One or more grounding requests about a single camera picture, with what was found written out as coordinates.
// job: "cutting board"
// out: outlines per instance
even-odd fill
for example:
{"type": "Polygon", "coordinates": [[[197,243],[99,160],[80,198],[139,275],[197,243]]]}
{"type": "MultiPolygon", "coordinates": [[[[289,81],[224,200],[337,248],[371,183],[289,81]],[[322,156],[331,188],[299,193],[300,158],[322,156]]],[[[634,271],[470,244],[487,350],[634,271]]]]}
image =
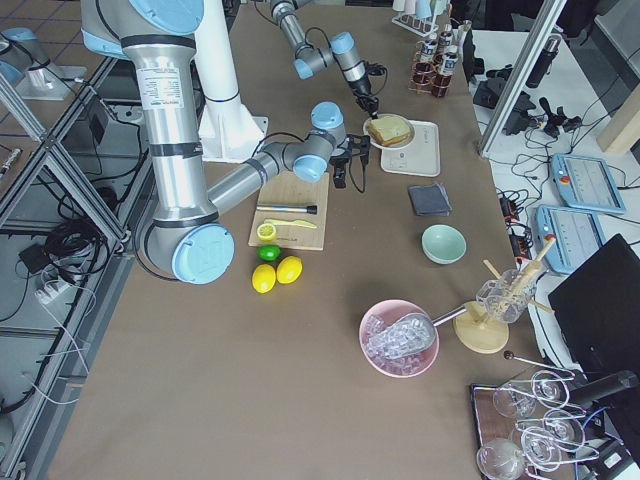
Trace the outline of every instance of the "cutting board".
{"type": "Polygon", "coordinates": [[[327,219],[327,197],[329,194],[329,174],[325,173],[320,181],[308,183],[300,180],[293,172],[283,172],[267,183],[258,195],[258,204],[307,206],[317,205],[318,213],[256,212],[253,215],[249,246],[257,247],[264,243],[275,244],[280,248],[298,250],[322,250],[327,219]],[[262,242],[256,229],[265,218],[278,220],[307,220],[318,228],[303,228],[290,225],[276,225],[275,240],[262,242]]]}

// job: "white tray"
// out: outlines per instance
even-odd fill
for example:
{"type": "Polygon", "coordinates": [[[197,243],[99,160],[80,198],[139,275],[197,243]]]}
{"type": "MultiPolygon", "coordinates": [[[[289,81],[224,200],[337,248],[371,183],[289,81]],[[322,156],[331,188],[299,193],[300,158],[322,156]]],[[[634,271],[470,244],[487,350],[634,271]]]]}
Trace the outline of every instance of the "white tray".
{"type": "Polygon", "coordinates": [[[415,129],[413,141],[404,148],[382,150],[380,166],[385,172],[435,177],[440,174],[438,126],[409,120],[415,129]]]}

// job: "bread slice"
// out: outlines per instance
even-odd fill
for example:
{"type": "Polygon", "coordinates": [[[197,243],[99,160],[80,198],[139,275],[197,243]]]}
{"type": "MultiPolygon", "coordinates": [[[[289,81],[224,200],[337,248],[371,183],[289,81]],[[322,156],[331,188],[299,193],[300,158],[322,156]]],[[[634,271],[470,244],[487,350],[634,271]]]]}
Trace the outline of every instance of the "bread slice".
{"type": "Polygon", "coordinates": [[[383,147],[396,145],[411,135],[411,128],[407,121],[395,115],[381,116],[371,120],[368,130],[376,143],[383,147]]]}

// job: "folded cloth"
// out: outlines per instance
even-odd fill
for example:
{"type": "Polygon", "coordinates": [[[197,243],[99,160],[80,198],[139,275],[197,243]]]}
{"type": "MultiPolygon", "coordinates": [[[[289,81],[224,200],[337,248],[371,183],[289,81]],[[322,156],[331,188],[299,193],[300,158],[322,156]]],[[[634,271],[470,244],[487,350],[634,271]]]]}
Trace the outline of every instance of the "folded cloth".
{"type": "Polygon", "coordinates": [[[409,196],[416,215],[448,216],[453,210],[449,203],[447,191],[441,183],[409,187],[409,196]]]}

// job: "white pole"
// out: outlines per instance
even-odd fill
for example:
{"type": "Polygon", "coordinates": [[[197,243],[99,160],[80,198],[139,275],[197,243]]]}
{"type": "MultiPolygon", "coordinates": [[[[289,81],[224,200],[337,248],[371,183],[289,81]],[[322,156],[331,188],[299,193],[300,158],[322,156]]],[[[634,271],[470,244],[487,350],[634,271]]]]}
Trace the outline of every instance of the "white pole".
{"type": "Polygon", "coordinates": [[[507,80],[507,84],[500,94],[500,99],[489,121],[489,125],[487,125],[480,144],[478,145],[478,152],[482,157],[488,156],[491,145],[504,128],[504,124],[520,96],[520,91],[524,87],[529,73],[533,70],[533,66],[538,60],[542,47],[544,47],[544,44],[547,42],[549,34],[556,20],[558,20],[566,1],[567,0],[545,0],[542,4],[540,12],[531,28],[531,32],[527,36],[527,40],[520,51],[520,56],[513,67],[511,75],[509,75],[509,80],[507,80]]]}
{"type": "Polygon", "coordinates": [[[203,159],[242,162],[264,137],[266,119],[254,119],[240,99],[221,0],[204,1],[195,39],[196,67],[206,98],[199,131],[203,159]]]}

